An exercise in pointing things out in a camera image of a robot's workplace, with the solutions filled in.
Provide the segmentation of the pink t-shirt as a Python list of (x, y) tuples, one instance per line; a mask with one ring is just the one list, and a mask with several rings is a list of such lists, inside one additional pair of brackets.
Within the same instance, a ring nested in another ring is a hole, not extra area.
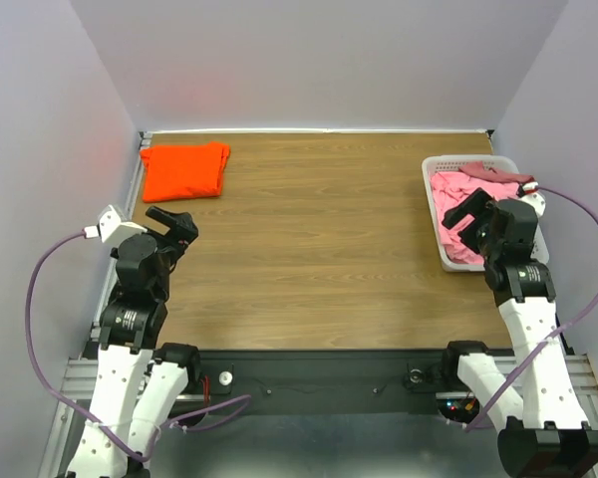
[(478, 265), (483, 259), (460, 242), (458, 231), (468, 225), (473, 218), (464, 217), (454, 229), (447, 229), (442, 225), (445, 214), (466, 200), (477, 189), (483, 189), (495, 200), (517, 196), (519, 184), (496, 183), (480, 178), (471, 177), (460, 171), (440, 171), (431, 176), (431, 188), (435, 204), (440, 243), (448, 258), (455, 263)]

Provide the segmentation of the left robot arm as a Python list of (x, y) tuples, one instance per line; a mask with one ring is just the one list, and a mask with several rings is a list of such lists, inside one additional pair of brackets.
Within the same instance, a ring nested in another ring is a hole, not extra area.
[(116, 283), (101, 311), (96, 383), (69, 477), (146, 477), (150, 456), (181, 392), (201, 383), (198, 350), (157, 344), (169, 277), (198, 229), (188, 213), (152, 206), (159, 233), (108, 206), (87, 238), (111, 248)]

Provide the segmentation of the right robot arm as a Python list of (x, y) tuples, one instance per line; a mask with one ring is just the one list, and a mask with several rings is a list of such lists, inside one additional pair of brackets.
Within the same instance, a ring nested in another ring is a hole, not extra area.
[(447, 229), (464, 217), (461, 243), (483, 259), (485, 282), (509, 333), (515, 368), (503, 373), (488, 347), (451, 342), (439, 364), (450, 388), (464, 385), (478, 415), (465, 431), (488, 420), (510, 477), (583, 477), (598, 463), (598, 429), (576, 397), (556, 321), (556, 291), (534, 242), (544, 199), (531, 186), (518, 198), (496, 200), (479, 188), (444, 217)]

